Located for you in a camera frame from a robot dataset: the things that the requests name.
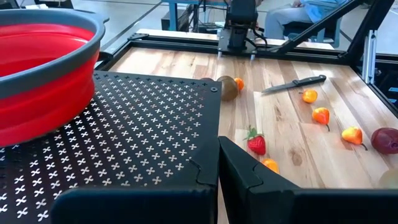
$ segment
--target perforated metal sheet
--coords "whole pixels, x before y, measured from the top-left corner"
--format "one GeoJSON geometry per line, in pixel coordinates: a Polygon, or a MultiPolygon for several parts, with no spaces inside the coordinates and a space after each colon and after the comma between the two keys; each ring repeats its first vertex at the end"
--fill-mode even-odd
{"type": "Polygon", "coordinates": [[[53,201],[83,185],[162,185],[217,135],[217,82],[110,72],[94,79],[95,97],[69,124],[0,148],[0,223],[50,223],[53,201]]]}

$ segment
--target chair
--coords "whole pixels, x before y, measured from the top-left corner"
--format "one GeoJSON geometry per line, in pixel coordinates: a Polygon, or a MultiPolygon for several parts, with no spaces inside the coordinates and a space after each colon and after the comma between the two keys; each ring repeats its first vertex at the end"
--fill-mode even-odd
{"type": "MultiPolygon", "coordinates": [[[[322,19],[329,15],[329,13],[340,5],[331,2],[321,2],[321,1],[307,1],[307,4],[317,5],[321,10],[322,19]]],[[[325,39],[332,40],[332,42],[328,42],[331,44],[332,47],[338,47],[340,45],[340,23],[341,18],[336,21],[335,26],[327,27],[326,29],[321,30],[318,32],[318,35],[314,35],[311,37],[312,42],[324,42],[325,39]]],[[[312,23],[307,22],[291,22],[289,24],[284,25],[285,31],[284,35],[287,36],[289,39],[293,39],[294,37],[301,34],[304,30],[312,26],[312,23]]]]}

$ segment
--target plastic fruit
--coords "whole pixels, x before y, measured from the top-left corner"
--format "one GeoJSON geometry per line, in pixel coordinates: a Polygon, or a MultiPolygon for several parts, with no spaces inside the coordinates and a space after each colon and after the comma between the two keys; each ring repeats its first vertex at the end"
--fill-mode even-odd
{"type": "Polygon", "coordinates": [[[204,80],[204,81],[214,81],[212,78],[201,78],[200,80],[204,80]]]}
{"type": "Polygon", "coordinates": [[[385,171],[379,180],[379,185],[384,189],[398,189],[398,169],[385,171]]]}
{"type": "Polygon", "coordinates": [[[368,150],[367,147],[363,144],[362,130],[357,127],[350,127],[344,130],[341,134],[341,137],[350,143],[362,145],[365,147],[365,150],[368,150]]]}
{"type": "Polygon", "coordinates": [[[259,155],[266,154],[266,140],[262,134],[258,134],[255,128],[249,126],[248,148],[259,155]]]}
{"type": "Polygon", "coordinates": [[[238,85],[239,90],[243,90],[244,82],[241,78],[235,78],[235,82],[238,85]]]}
{"type": "Polygon", "coordinates": [[[279,166],[278,163],[276,163],[275,160],[273,159],[264,159],[262,161],[264,166],[268,167],[268,169],[274,171],[275,173],[279,174],[279,166]]]}
{"type": "Polygon", "coordinates": [[[235,80],[229,76],[222,76],[217,79],[217,81],[221,82],[221,100],[230,101],[235,99],[238,94],[238,84],[236,84],[235,80]]]}
{"type": "Polygon", "coordinates": [[[303,101],[306,103],[313,103],[318,98],[318,93],[315,90],[305,90],[302,95],[303,101]]]}
{"type": "Polygon", "coordinates": [[[328,131],[330,131],[329,128],[329,117],[330,117],[330,113],[329,110],[326,108],[317,108],[312,112],[312,118],[320,123],[320,124],[324,124],[328,127],[328,131]]]}
{"type": "Polygon", "coordinates": [[[398,130],[394,128],[380,128],[372,134],[372,146],[383,154],[398,153],[398,130]]]}

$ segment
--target floor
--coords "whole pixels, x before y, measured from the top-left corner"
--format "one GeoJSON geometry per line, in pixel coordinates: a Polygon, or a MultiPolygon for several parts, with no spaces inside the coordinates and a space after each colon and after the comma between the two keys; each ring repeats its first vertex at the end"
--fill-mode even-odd
{"type": "MultiPolygon", "coordinates": [[[[33,4],[34,0],[18,0],[23,6],[33,4]]],[[[259,6],[259,25],[264,27],[267,12],[270,9],[291,3],[292,0],[264,1],[259,6]]],[[[140,28],[161,29],[160,19],[169,11],[167,3],[159,0],[72,0],[76,9],[101,13],[110,17],[106,23],[106,34],[102,40],[102,50],[115,51],[126,38],[140,28]]],[[[340,46],[338,50],[346,50],[354,37],[367,9],[359,7],[343,17],[341,23],[340,46]]],[[[392,30],[398,20],[398,3],[395,4],[379,29],[377,52],[398,54],[398,32],[392,30]]],[[[224,21],[224,11],[207,9],[200,13],[200,21],[224,21]]]]}

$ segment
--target red apple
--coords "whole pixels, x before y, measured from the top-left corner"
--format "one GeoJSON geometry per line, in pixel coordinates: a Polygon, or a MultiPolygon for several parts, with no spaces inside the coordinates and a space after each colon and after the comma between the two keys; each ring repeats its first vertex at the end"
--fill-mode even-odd
{"type": "Polygon", "coordinates": [[[398,153],[398,130],[380,128],[372,134],[372,146],[383,154],[398,153]]]}

